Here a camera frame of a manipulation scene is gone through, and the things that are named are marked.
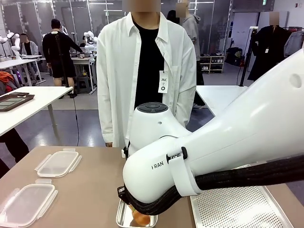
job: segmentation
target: metal tray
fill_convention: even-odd
[[[117,210],[117,214],[116,214],[116,223],[119,227],[122,227],[122,228],[140,228],[141,227],[133,220],[132,210],[122,200],[119,200],[118,210]],[[145,227],[152,228],[156,225],[156,223],[157,223],[157,215],[150,216],[150,223]]]

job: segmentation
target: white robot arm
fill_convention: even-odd
[[[160,104],[136,108],[123,168],[128,192],[147,204],[173,186],[196,195],[196,176],[303,153],[303,62],[301,49],[194,133]]]
[[[92,31],[88,31],[84,33],[85,36],[85,49],[87,51],[96,50],[97,37],[94,36]]]
[[[10,30],[8,30],[7,38],[12,39],[14,37],[15,37],[15,45],[11,46],[11,49],[13,50],[13,52],[16,56],[16,59],[21,59],[20,53],[19,53],[19,50],[20,50],[20,38],[19,37],[20,37],[20,35],[18,33],[13,33]]]

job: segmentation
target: orange object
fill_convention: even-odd
[[[132,210],[133,219],[138,225],[145,227],[150,223],[149,215],[139,213],[131,204],[129,205],[129,208]]]

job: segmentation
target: glass wall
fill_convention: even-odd
[[[65,25],[76,43],[84,32],[92,30],[98,36],[102,28],[124,17],[123,0],[3,0],[6,29],[27,32],[41,48],[42,35],[50,32],[50,21],[57,18]],[[161,0],[161,10],[167,17],[178,0]],[[190,0],[191,14],[199,17],[199,44],[202,54],[224,52],[231,0]]]

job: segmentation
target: plastic container lid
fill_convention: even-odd
[[[40,177],[62,177],[70,171],[78,155],[77,152],[58,151],[47,157],[46,161],[44,160],[40,164],[41,166],[37,169],[37,174]]]
[[[30,184],[12,194],[2,206],[0,226],[28,227],[43,216],[57,194],[52,184]]]

